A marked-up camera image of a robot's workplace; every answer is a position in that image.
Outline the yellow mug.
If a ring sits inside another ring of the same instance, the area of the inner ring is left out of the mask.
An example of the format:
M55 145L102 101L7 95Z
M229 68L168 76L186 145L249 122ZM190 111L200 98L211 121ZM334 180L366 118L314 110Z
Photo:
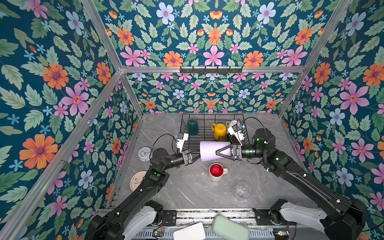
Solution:
M216 141L224 139L227 135L227 127L222 123L212 124L212 130L214 131L214 138Z

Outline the white ceramic mug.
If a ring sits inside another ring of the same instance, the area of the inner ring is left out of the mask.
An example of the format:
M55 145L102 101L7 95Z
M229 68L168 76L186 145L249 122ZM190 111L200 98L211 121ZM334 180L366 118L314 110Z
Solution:
M241 126L241 122L239 120L231 120L231 121L226 122L226 127L227 128L231 128L233 126L240 127Z

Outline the lilac plastic cup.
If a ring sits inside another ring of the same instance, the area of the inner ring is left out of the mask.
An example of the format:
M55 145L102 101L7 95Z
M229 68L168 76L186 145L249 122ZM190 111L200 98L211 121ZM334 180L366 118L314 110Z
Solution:
M215 142L215 141L201 141L200 142L200 156L202 162L216 161L223 159L221 155L217 155L216 151L228 147L230 142Z

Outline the white mug red inside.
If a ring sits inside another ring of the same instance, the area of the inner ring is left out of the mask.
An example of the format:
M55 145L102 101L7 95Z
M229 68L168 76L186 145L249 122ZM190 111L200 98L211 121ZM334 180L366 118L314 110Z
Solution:
M229 172L228 169L224 168L220 164L212 164L209 167L209 177L212 182L219 182Z

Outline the dark green mug cream inside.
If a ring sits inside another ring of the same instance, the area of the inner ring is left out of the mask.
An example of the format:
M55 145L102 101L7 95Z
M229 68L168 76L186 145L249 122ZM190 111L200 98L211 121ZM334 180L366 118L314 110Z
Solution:
M188 134L196 136L199 133L199 125L196 119L189 119L187 123Z

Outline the clear glass tumbler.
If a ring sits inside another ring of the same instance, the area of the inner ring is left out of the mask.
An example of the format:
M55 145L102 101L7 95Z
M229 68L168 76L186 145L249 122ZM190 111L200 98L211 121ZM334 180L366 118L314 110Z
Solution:
M252 188L248 183L240 182L235 187L235 197L239 200L246 200L252 195Z

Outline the black mug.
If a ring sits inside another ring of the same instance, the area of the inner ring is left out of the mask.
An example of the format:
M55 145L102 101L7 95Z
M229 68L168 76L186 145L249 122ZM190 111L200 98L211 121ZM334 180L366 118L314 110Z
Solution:
M227 138L228 140L232 143L232 144L238 144L239 141L237 139L237 137L235 135L232 135L232 134L227 134Z

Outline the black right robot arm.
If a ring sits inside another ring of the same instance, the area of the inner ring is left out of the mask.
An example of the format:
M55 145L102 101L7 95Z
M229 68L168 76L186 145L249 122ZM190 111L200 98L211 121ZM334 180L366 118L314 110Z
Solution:
M324 233L330 240L356 240L360 236L366 218L364 203L349 200L309 175L292 157L276 148L276 137L270 130L256 130L252 144L219 142L213 154L233 161L259 159L268 172L289 182L317 204L316 208L307 208L279 199L266 215L271 223L295 222Z

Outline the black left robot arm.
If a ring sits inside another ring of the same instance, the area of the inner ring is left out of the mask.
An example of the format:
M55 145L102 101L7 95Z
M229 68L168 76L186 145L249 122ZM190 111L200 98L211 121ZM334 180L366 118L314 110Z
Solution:
M89 223L86 240L131 240L150 224L163 219L164 207L152 200L168 181L168 169L188 166L193 158L189 150L170 155L166 149L152 151L150 167L139 186L104 217L96 216Z

